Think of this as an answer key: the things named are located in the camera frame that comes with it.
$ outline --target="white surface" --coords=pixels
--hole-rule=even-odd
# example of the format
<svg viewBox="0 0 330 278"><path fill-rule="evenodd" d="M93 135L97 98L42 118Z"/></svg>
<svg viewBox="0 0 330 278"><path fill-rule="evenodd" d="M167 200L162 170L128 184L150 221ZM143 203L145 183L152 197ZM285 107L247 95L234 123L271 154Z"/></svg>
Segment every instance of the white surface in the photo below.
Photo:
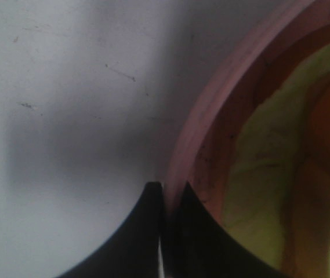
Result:
<svg viewBox="0 0 330 278"><path fill-rule="evenodd" d="M0 278L53 277L101 245L280 2L0 0Z"/></svg>

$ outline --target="black object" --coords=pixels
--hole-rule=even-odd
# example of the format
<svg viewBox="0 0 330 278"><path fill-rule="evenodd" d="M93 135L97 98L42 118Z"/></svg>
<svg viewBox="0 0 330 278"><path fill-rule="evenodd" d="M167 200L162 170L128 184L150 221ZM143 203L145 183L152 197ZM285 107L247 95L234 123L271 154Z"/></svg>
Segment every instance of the black object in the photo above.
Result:
<svg viewBox="0 0 330 278"><path fill-rule="evenodd" d="M161 184L150 182L112 237L59 278L157 278L162 211Z"/></svg>
<svg viewBox="0 0 330 278"><path fill-rule="evenodd" d="M174 278L283 278L230 237L189 186L172 227L171 253Z"/></svg>

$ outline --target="black curved edge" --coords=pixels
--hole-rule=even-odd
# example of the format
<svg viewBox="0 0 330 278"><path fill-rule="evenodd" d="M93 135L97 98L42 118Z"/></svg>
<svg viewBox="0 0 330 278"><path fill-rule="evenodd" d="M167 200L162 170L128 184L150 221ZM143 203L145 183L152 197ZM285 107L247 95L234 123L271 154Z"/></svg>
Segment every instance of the black curved edge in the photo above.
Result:
<svg viewBox="0 0 330 278"><path fill-rule="evenodd" d="M118 230L86 260L59 278L158 278L162 186L146 185Z"/></svg>
<svg viewBox="0 0 330 278"><path fill-rule="evenodd" d="M287 278L229 236L206 211L189 184L172 230L173 243L167 259L172 257L174 278Z"/></svg>

